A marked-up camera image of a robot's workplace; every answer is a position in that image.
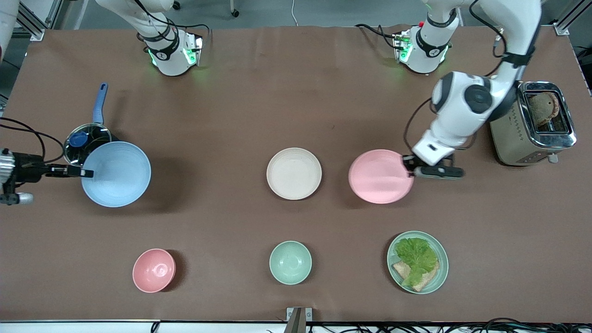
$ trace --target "floor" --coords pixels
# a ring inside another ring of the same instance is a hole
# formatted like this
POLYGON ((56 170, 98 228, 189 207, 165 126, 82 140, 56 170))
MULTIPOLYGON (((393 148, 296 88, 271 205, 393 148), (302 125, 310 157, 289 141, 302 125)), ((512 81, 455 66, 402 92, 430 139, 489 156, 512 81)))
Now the floor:
MULTIPOLYGON (((180 0, 181 10, 167 16, 178 24, 204 23, 212 29, 275 27, 295 25, 290 0, 236 0, 240 15, 230 15, 229 0, 180 0)), ((543 5, 542 23, 557 17, 565 0, 548 0, 543 5)), ((351 27, 357 23, 384 26, 416 24, 425 19, 426 7, 419 0, 294 0, 294 15, 299 25, 351 27)), ((465 25, 480 25, 467 10, 462 11, 465 25)), ((99 6, 95 0, 66 1, 61 14, 62 29, 131 29, 122 18, 99 6)), ((592 9, 570 27, 574 46, 592 46, 592 9)), ((9 97, 29 41, 13 38, 0 65, 0 110, 9 97)))

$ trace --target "blue pan handle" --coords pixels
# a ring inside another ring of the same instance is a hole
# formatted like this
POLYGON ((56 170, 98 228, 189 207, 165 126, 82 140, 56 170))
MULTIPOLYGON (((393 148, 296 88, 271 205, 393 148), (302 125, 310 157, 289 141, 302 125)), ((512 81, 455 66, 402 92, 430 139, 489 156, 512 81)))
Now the blue pan handle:
POLYGON ((107 88, 109 88, 109 85, 106 82, 101 83, 99 93, 96 95, 95 108, 92 109, 93 123, 103 124, 103 104, 105 104, 107 88))

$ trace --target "green plate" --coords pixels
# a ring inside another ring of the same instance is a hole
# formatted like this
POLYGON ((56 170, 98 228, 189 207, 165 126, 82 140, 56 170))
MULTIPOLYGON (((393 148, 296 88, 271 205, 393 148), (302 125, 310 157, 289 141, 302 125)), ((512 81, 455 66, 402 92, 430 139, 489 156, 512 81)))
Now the green plate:
POLYGON ((269 269, 276 280, 283 284, 298 284, 304 281, 313 268, 313 258, 303 244, 285 241, 271 252, 269 269))
POLYGON ((392 279, 395 280, 395 282, 399 286, 401 286, 401 288, 413 294, 429 294, 435 292, 439 287, 442 286, 442 284, 446 280, 446 277, 448 276, 448 256, 446 255, 444 247, 442 246, 442 244, 440 244, 440 242, 437 241, 436 238, 421 231, 404 232, 392 240, 391 246, 388 247, 387 251, 387 266, 388 271, 391 273, 392 279), (440 261, 440 269, 438 269, 436 276, 434 276, 430 283, 428 283, 420 292, 416 292, 415 290, 413 290, 413 288, 411 288, 411 286, 403 286, 402 283, 404 279, 392 267, 393 264, 396 264, 399 261, 401 261, 401 258, 399 258, 397 252, 395 251, 395 246, 397 245, 397 243, 399 243, 400 240, 406 238, 425 239, 436 253, 438 261, 440 261))

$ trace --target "saucepan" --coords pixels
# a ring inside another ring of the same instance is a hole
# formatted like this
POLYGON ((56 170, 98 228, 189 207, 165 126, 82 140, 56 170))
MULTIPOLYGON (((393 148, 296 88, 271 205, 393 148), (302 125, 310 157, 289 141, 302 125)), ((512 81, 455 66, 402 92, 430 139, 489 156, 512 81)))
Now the saucepan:
POLYGON ((65 159, 71 165, 81 167, 88 155, 96 148, 113 141, 119 141, 103 123, 103 104, 107 96, 108 84, 101 83, 92 110, 92 123, 84 124, 73 130, 64 144, 65 159))

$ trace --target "pink bowl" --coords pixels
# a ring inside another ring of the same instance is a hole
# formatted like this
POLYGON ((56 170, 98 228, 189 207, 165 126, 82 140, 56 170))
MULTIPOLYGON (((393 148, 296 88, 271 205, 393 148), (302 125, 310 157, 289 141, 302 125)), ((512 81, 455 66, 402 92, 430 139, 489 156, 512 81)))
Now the pink bowl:
POLYGON ((150 249, 134 264, 132 278, 138 289, 156 293, 164 289, 175 276, 175 260, 163 249, 150 249))
POLYGON ((361 154, 349 168, 349 185, 360 198, 371 203, 392 203, 403 198, 413 177, 403 165, 401 154, 377 149, 361 154))

